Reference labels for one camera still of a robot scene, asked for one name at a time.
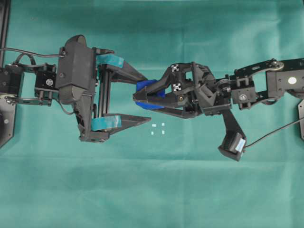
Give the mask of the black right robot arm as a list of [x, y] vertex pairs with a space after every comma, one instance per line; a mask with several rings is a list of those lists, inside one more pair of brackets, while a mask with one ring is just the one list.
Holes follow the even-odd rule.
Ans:
[[133, 99], [145, 109], [183, 119], [225, 115], [232, 105], [240, 110], [273, 105], [285, 93], [303, 98], [304, 61], [271, 59], [224, 78], [215, 78], [208, 66], [196, 62], [176, 63], [160, 80], [137, 87]]

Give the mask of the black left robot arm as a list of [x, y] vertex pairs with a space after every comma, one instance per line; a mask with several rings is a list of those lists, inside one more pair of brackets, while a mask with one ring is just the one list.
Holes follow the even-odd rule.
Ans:
[[75, 41], [57, 54], [58, 63], [37, 64], [36, 53], [19, 56], [0, 69], [0, 143], [14, 135], [18, 105], [70, 105], [79, 140], [102, 143], [111, 135], [149, 122], [149, 117], [109, 112], [111, 83], [136, 84], [143, 75], [112, 50]]

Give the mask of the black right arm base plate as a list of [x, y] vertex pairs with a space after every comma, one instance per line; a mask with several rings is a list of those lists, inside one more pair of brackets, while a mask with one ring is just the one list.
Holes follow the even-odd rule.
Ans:
[[300, 129], [300, 138], [304, 140], [304, 100], [297, 105], [298, 117], [300, 119], [299, 129]]

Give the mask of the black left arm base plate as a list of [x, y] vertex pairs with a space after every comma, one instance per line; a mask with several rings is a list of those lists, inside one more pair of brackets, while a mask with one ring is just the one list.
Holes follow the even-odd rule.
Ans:
[[0, 95], [0, 147], [14, 136], [15, 128], [16, 105], [9, 104], [6, 96]]

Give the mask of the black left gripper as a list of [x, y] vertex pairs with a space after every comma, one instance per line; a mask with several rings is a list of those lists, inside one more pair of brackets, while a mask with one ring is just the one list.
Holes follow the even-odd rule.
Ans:
[[91, 121], [91, 142], [103, 143], [110, 138], [113, 129], [124, 130], [151, 120], [150, 117], [110, 114], [111, 81], [139, 82], [148, 79], [122, 57], [113, 55], [112, 51], [96, 47], [93, 51], [98, 71], [99, 97], [98, 105], [94, 105], [94, 117]]

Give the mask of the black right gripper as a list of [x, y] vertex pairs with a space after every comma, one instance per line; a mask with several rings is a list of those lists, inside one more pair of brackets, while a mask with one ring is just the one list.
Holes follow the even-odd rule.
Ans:
[[[171, 92], [164, 98], [148, 93]], [[164, 106], [152, 110], [162, 114], [189, 119], [204, 114], [220, 115], [231, 109], [230, 85], [227, 79], [216, 79], [208, 66], [191, 63], [171, 64], [159, 80], [137, 82], [135, 102]]]

